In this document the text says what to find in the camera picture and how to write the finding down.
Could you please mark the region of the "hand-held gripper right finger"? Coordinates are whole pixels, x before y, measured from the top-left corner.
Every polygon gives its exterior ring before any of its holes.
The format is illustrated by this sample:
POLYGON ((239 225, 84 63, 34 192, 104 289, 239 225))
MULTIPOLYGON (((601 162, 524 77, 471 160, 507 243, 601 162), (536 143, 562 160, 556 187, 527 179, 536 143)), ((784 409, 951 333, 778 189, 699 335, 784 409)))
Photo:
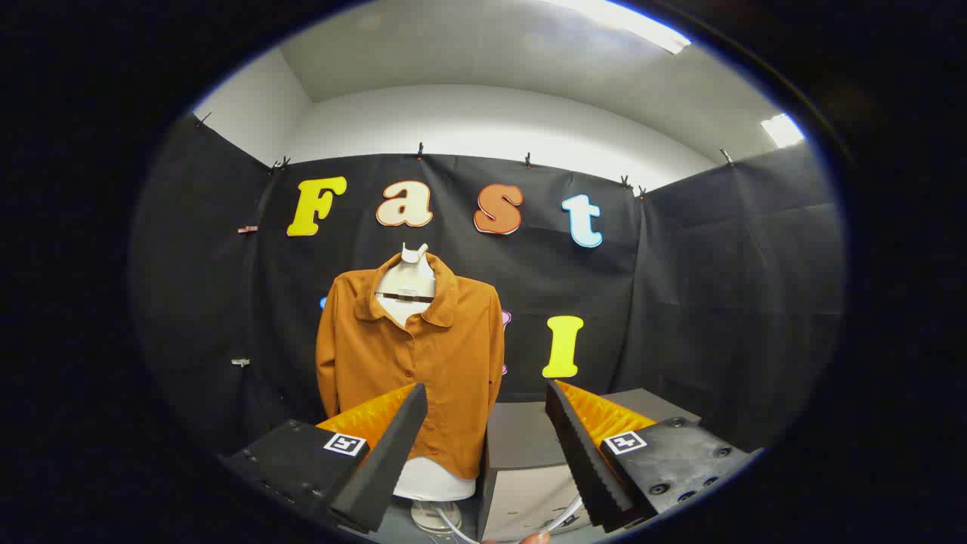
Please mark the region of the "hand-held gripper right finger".
POLYGON ((545 411, 577 492, 607 533, 665 517, 734 479, 758 458, 683 416, 643 416, 559 379, 545 411))

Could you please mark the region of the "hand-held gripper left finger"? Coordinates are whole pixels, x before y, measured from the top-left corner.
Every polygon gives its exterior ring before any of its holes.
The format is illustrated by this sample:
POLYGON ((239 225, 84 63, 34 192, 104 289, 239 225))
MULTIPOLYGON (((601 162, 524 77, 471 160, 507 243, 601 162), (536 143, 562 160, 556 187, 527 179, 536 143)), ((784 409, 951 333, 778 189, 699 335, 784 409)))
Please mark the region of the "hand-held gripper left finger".
POLYGON ((377 530, 428 414, 405 385, 328 420, 290 419, 222 458, 257 493, 317 526, 377 530))

